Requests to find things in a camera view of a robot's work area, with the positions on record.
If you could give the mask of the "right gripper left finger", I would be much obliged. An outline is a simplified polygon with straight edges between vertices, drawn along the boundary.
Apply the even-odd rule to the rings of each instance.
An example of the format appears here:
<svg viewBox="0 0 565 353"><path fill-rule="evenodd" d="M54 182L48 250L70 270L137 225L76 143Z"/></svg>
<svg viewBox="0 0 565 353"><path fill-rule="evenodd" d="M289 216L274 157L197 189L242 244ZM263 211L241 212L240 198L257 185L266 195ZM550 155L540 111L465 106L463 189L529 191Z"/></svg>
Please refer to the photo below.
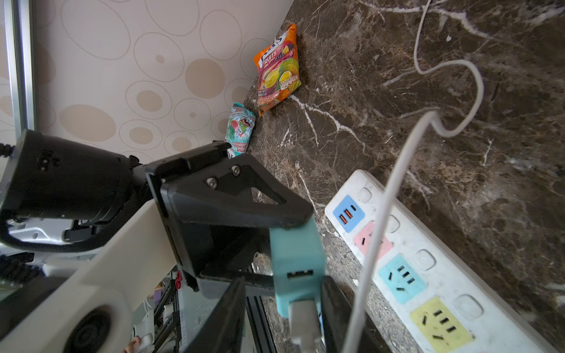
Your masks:
<svg viewBox="0 0 565 353"><path fill-rule="evenodd" d="M185 352L240 352L246 298L244 278L239 277L227 288Z"/></svg>

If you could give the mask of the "white multicolour power strip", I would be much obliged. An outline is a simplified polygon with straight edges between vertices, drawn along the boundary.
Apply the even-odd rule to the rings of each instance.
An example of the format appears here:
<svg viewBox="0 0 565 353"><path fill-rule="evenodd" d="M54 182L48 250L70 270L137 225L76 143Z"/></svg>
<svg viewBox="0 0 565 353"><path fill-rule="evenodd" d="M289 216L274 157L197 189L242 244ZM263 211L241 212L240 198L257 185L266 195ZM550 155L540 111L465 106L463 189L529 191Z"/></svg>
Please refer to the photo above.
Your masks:
<svg viewBox="0 0 565 353"><path fill-rule="evenodd" d="M564 170L416 164L398 195L443 244L564 350ZM391 348L428 348L409 314L434 295L458 297L458 269L395 213L368 311Z"/></svg>

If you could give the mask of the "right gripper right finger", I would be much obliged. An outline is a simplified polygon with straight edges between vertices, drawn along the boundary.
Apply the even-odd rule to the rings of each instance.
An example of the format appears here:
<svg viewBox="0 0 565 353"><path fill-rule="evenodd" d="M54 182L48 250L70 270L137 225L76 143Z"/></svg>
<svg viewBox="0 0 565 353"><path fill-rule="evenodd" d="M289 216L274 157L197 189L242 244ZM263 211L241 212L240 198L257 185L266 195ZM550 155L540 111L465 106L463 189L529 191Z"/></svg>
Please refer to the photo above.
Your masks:
<svg viewBox="0 0 565 353"><path fill-rule="evenodd" d="M325 276L321 291L322 327L326 352L341 352L352 314L352 306L332 277ZM365 328L360 336L357 352L391 352L372 320L366 315Z"/></svg>

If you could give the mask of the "teal charger plug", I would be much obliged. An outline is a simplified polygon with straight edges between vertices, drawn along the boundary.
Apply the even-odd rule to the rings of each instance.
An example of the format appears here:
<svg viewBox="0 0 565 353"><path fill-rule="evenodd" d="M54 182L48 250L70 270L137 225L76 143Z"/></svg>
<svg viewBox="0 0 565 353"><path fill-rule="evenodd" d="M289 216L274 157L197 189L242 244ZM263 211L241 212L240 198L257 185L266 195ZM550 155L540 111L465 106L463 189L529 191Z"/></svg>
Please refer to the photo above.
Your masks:
<svg viewBox="0 0 565 353"><path fill-rule="evenodd" d="M272 228L270 248L278 313L289 317L293 302L313 300L321 310L326 254L316 219L294 228Z"/></svg>

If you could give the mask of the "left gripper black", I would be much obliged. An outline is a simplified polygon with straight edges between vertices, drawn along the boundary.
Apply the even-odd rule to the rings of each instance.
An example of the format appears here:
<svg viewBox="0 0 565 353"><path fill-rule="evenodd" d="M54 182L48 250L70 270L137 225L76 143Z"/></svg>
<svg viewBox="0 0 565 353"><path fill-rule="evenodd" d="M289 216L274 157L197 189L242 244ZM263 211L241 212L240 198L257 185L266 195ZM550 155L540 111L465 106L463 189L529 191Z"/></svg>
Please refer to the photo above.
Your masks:
<svg viewBox="0 0 565 353"><path fill-rule="evenodd" d="M250 154L229 159L225 142L151 163L146 178L179 268L194 291L273 291L273 279L249 270L268 254L269 228L304 225L313 206Z"/></svg>

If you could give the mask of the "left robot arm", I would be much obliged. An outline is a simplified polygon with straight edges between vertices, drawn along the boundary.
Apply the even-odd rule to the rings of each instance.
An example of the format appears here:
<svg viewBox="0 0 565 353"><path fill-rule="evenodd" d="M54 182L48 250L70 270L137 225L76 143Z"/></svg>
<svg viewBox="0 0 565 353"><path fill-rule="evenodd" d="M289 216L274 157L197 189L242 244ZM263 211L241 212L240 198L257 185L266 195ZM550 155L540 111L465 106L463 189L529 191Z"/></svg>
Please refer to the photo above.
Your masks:
<svg viewBox="0 0 565 353"><path fill-rule="evenodd" d="M250 154L216 141L143 165L124 156L27 130L1 146L1 242L24 252L86 252L106 245L148 201L157 205L185 281L213 292L266 249L270 229L307 223L313 206ZM91 235L64 245L22 241L9 221L71 219Z"/></svg>

